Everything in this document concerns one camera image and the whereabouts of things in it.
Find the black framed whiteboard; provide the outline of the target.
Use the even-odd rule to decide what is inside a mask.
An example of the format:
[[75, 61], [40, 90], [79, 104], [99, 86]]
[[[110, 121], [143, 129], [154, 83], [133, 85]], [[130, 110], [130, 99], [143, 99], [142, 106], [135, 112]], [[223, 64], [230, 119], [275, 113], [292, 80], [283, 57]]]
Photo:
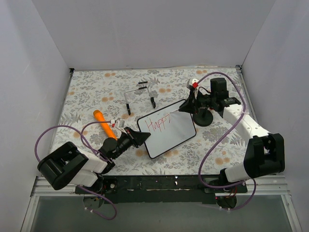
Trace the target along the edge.
[[137, 120], [139, 130], [151, 134], [144, 143], [151, 159], [163, 155], [196, 136], [197, 131], [189, 113], [170, 114], [178, 110], [184, 101], [182, 99], [172, 103]]

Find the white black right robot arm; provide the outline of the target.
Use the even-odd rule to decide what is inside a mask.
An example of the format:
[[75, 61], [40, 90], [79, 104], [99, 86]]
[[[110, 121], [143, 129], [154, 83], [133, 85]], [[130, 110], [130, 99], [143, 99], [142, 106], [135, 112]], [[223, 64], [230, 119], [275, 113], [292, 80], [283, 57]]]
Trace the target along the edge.
[[199, 83], [197, 79], [187, 82], [190, 92], [178, 111], [192, 114], [194, 122], [205, 127], [212, 123], [209, 115], [210, 109], [214, 110], [232, 125], [231, 130], [236, 130], [247, 146], [243, 162], [222, 169], [214, 188], [229, 192], [245, 180], [283, 172], [284, 138], [264, 129], [246, 114], [244, 102], [229, 96], [224, 78], [211, 79], [211, 90], [206, 94], [200, 92]]

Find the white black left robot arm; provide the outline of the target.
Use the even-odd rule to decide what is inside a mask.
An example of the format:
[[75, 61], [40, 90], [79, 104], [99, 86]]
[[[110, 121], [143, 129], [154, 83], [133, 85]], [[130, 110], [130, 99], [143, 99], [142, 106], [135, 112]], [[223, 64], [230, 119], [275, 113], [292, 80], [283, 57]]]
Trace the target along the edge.
[[44, 159], [37, 154], [38, 142], [35, 144], [35, 156], [38, 159], [38, 171], [55, 190], [68, 184], [82, 185], [92, 193], [102, 190], [100, 174], [107, 174], [114, 166], [114, 160], [130, 147], [138, 148], [151, 134], [135, 131], [125, 127], [119, 139], [107, 138], [95, 153], [79, 150], [72, 142], [66, 142]]

